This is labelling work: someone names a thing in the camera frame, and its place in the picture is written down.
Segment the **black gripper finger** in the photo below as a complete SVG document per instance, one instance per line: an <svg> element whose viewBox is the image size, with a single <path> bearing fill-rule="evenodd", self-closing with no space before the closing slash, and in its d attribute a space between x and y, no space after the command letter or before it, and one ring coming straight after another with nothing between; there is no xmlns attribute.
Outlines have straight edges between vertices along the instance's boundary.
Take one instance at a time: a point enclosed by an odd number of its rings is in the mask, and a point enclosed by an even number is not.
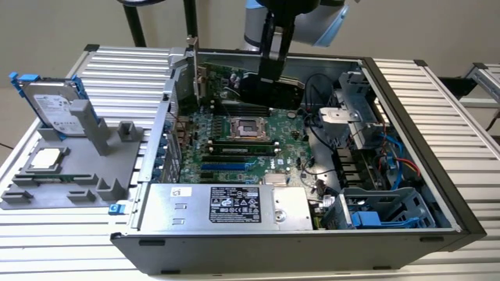
<svg viewBox="0 0 500 281"><path fill-rule="evenodd" d="M294 17L266 13L259 41L258 77L275 81L282 73L291 44Z"/></svg>

